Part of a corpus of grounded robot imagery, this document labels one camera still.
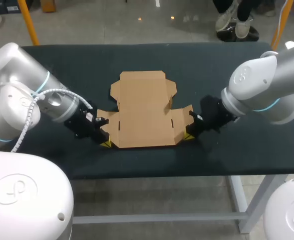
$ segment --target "white cable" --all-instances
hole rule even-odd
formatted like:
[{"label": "white cable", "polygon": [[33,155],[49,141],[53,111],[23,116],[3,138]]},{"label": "white cable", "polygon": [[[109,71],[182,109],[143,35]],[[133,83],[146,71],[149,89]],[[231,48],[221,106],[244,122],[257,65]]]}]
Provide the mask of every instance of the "white cable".
[{"label": "white cable", "polygon": [[278,37],[279,37],[279,31],[280,31],[280,22],[281,22],[281,15],[282,15],[282,12],[285,8],[285,6],[287,5],[287,2],[288,0],[285,1],[284,5],[282,6],[281,10],[280,10],[280,16],[279,16],[279,21],[278,21],[278,28],[277,28],[277,36],[276,36],[276,39],[275,41],[273,42],[273,45],[271,47],[274,47],[274,45],[276,44],[277,40],[278,40]]},{"label": "white cable", "polygon": [[35,99],[33,99],[33,101],[31,102],[31,104],[29,106],[29,109],[28,109],[28,115],[27,115],[27,119],[25,121],[25,126],[23,127],[23,130],[22,130],[22,132],[20,134],[20,137],[19,137],[16,145],[11,150],[12,153],[15,153],[19,149],[19,147],[20,147],[23,139],[25,138],[25,135],[27,134],[27,131],[29,129],[29,125],[30,125],[30,122],[31,122],[31,119],[32,119],[32,114],[33,114],[33,108],[34,108],[34,106],[36,105],[37,101],[39,101],[41,99],[42,96],[44,96],[44,95],[46,95],[48,93],[64,93],[64,94],[69,94],[69,95],[71,95],[73,97],[76,97],[81,102],[83,102],[84,105],[88,109],[92,109],[92,106],[83,97],[81,97],[80,95],[78,95],[78,94],[76,94],[76,93],[74,93],[72,91],[65,90],[65,89],[60,89],[60,88],[49,89],[49,90],[43,91],[37,97],[35,97]]}]

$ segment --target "unfolded cardboard box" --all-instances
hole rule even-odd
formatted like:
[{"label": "unfolded cardboard box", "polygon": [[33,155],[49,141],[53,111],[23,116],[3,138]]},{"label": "unfolded cardboard box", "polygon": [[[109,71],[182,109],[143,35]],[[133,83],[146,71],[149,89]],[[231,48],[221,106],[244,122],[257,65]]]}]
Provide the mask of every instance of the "unfolded cardboard box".
[{"label": "unfolded cardboard box", "polygon": [[118,112],[98,110],[98,117],[109,119],[102,129],[119,148],[176,145],[193,123],[192,105],[171,109],[176,93],[176,83],[162,71],[122,72],[111,85]]}]

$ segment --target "yellow pole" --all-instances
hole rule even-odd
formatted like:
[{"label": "yellow pole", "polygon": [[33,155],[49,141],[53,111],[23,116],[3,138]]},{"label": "yellow pole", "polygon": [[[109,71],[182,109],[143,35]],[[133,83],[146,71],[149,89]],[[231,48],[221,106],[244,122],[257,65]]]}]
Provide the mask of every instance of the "yellow pole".
[{"label": "yellow pole", "polygon": [[290,10],[291,10],[292,3],[293,3],[293,0],[287,0],[287,4],[284,7],[284,9],[282,11],[282,14],[281,14],[279,33],[277,34],[277,32],[278,32],[278,25],[277,25],[276,32],[273,35],[273,38],[272,38],[272,41],[271,41],[271,48],[274,51],[277,50],[279,40],[281,38],[282,32],[283,32],[283,30],[285,28],[285,25],[286,25],[286,22],[287,22],[287,19],[288,19]]},{"label": "yellow pole", "polygon": [[27,25],[27,28],[29,31],[29,35],[30,35],[30,38],[31,38],[33,45],[34,46],[40,45],[35,28],[32,23],[32,19],[31,19],[30,13],[29,13],[28,6],[26,4],[26,0],[18,0],[18,3],[20,6],[20,9],[21,9],[21,13],[23,15],[23,18],[26,22],[26,25]]}]

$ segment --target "white robotic arm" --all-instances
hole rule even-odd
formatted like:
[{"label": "white robotic arm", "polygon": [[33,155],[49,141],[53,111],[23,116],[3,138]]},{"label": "white robotic arm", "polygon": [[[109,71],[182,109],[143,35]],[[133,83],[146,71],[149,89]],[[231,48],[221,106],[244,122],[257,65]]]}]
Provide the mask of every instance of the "white robotic arm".
[{"label": "white robotic arm", "polygon": [[97,108],[79,102],[76,94],[60,83],[48,70],[15,43],[0,49],[0,147],[18,137],[23,130],[33,98],[48,90],[33,108],[29,128],[40,119],[40,111],[54,122],[64,123],[77,138],[91,137],[103,143],[109,135],[100,129],[108,120],[97,117]]},{"label": "white robotic arm", "polygon": [[241,64],[221,97],[237,117],[254,111],[272,124],[294,119],[294,47]]},{"label": "white robotic arm", "polygon": [[254,112],[272,124],[294,119],[294,47],[280,53],[266,52],[261,58],[241,64],[231,75],[221,99],[206,96],[202,113],[190,112],[194,123],[187,132],[194,137],[216,130],[230,121]]}]

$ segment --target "gray tiled floor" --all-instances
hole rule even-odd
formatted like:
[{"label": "gray tiled floor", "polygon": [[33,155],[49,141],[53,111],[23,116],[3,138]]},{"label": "gray tiled floor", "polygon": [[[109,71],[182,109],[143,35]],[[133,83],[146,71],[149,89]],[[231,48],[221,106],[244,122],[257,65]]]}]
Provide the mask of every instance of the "gray tiled floor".
[{"label": "gray tiled floor", "polygon": [[[159,2],[160,7],[155,0],[59,0],[58,12],[44,14],[33,7],[31,15],[43,45],[218,41],[214,32],[217,14],[211,0]],[[253,26],[261,41],[271,42],[277,17],[255,17]],[[294,14],[288,19],[279,48],[288,40],[294,41]],[[4,16],[0,47],[8,42],[32,44],[20,14]],[[241,179],[250,201],[263,176]],[[221,176],[88,180],[72,185],[76,216],[232,210]],[[265,236],[262,221],[250,235],[240,235],[234,222],[162,222],[76,225],[74,239],[264,240]]]}]

